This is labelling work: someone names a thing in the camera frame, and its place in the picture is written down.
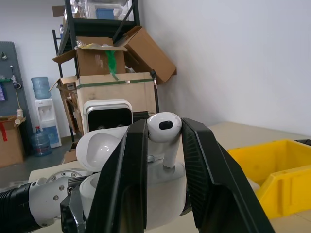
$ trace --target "black shelving unit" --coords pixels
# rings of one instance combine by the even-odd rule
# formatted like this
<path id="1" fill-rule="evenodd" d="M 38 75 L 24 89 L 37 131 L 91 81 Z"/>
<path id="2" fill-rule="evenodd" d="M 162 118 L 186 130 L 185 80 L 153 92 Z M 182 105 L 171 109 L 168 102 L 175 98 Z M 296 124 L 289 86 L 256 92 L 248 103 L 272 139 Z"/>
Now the black shelving unit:
<path id="1" fill-rule="evenodd" d="M 107 19 L 87 19 L 87 18 L 73 18 L 70 0 L 65 0 L 65 9 L 67 12 L 67 20 L 64 25 L 64 33 L 62 38 L 56 37 L 55 30 L 52 30 L 55 51 L 57 56 L 74 49 L 77 45 L 77 36 L 90 37 L 110 37 L 113 42 L 119 40 L 124 33 L 128 32 L 135 26 L 140 25 L 138 1 L 133 0 L 132 6 L 129 9 L 124 20 L 107 20 Z M 126 21 L 133 11 L 134 21 Z M 79 78 L 77 61 L 75 59 L 76 74 Z M 63 77 L 61 65 L 58 65 L 60 77 Z M 74 142 L 73 131 L 70 127 L 71 140 Z"/>

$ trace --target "green plastic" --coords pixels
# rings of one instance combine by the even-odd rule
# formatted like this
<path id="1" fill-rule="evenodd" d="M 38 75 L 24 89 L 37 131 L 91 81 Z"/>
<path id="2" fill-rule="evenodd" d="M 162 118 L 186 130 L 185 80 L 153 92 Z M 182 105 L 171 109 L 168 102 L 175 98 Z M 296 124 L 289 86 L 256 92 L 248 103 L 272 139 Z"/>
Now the green plastic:
<path id="1" fill-rule="evenodd" d="M 9 82 L 11 79 L 0 79 L 0 82 Z"/>
<path id="2" fill-rule="evenodd" d="M 117 63 L 116 59 L 114 56 L 115 51 L 105 51 L 107 58 L 108 58 L 108 68 L 110 74 L 112 74 L 112 77 L 115 78 L 115 80 L 119 80 L 118 77 L 116 76 L 116 70 L 117 70 Z"/>

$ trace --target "metal shelf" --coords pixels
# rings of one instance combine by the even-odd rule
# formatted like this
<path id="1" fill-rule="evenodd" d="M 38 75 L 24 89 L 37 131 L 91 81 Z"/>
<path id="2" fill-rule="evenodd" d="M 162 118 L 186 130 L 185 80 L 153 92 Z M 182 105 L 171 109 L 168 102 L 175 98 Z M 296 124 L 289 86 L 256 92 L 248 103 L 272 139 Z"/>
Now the metal shelf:
<path id="1" fill-rule="evenodd" d="M 73 18 L 73 26 L 76 36 L 94 36 L 94 37 L 113 37 L 121 25 L 121 20 L 107 20 L 107 19 L 86 19 Z M 125 21 L 121 28 L 117 39 L 120 39 L 124 33 L 136 26 L 135 22 Z M 65 24 L 63 38 L 59 45 L 57 55 L 72 50 L 70 31 L 68 24 Z"/>

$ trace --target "red strap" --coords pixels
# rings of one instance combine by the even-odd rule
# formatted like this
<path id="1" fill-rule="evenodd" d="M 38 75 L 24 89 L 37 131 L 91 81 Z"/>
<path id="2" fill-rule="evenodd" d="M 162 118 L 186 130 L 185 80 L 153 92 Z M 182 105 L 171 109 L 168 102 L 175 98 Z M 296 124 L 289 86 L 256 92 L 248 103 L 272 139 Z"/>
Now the red strap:
<path id="1" fill-rule="evenodd" d="M 8 138 L 6 137 L 6 131 L 5 131 L 3 123 L 0 123 L 0 131 L 2 133 L 3 141 L 6 142 Z"/>

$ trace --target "green tape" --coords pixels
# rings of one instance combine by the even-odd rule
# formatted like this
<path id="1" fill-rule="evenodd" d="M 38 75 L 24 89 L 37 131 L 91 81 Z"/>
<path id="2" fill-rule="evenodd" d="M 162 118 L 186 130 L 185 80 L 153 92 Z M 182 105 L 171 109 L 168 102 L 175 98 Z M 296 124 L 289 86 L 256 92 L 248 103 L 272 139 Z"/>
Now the green tape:
<path id="1" fill-rule="evenodd" d="M 79 84 L 77 89 L 83 87 L 95 87 L 95 86 L 111 86 L 119 84 L 131 84 L 131 83 L 144 83 L 144 82 L 153 82 L 153 79 L 135 79 L 130 81 L 115 81 L 115 82 L 105 82 L 105 83 L 89 83 L 89 84 Z"/>

